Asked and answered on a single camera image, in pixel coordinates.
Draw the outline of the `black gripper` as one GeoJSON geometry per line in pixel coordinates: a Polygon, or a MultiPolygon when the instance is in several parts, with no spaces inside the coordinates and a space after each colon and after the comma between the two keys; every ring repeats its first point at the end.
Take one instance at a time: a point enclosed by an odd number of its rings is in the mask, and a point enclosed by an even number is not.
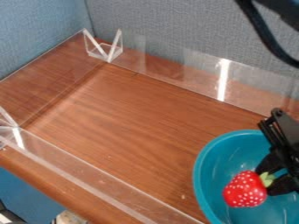
{"type": "Polygon", "coordinates": [[[299,121],[280,108],[271,110],[271,116],[257,123],[269,143],[268,153],[255,172],[273,174],[281,169],[287,174],[276,178],[267,188],[269,196],[299,192],[299,121]]]}

